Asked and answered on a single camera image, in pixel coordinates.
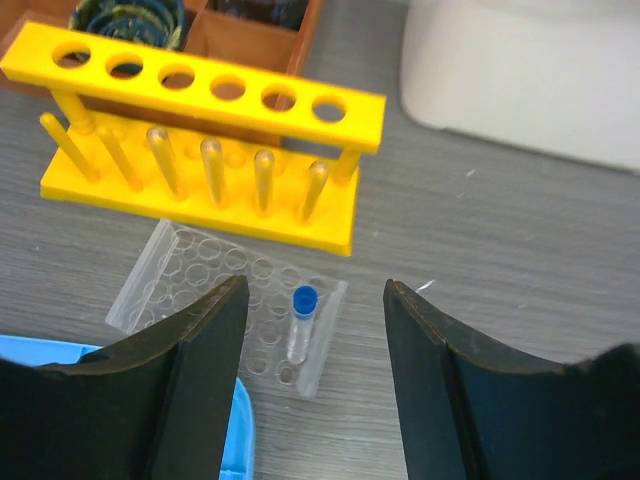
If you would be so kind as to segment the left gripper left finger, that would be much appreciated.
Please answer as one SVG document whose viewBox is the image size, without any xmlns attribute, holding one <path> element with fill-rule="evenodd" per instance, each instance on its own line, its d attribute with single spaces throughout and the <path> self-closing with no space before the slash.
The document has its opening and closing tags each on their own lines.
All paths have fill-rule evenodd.
<svg viewBox="0 0 640 480">
<path fill-rule="evenodd" d="M 5 479 L 215 479 L 248 316 L 245 276 L 73 364 L 1 363 Z"/>
</svg>

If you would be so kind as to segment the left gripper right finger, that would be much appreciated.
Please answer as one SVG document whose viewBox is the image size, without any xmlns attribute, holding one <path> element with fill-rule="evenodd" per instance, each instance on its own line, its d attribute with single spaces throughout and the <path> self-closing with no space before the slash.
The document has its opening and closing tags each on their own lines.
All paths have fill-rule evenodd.
<svg viewBox="0 0 640 480">
<path fill-rule="evenodd" d="M 388 280 L 384 316 L 412 479 L 635 479 L 639 347 L 536 357 Z"/>
</svg>

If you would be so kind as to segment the clear test tube blue cap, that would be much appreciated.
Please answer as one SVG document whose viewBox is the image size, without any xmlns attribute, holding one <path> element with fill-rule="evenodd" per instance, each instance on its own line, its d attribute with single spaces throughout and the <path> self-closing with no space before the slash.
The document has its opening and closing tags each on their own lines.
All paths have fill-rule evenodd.
<svg viewBox="0 0 640 480">
<path fill-rule="evenodd" d="M 287 359 L 294 365 L 307 357 L 318 300 L 317 290 L 310 285 L 302 285 L 293 292 Z"/>
</svg>

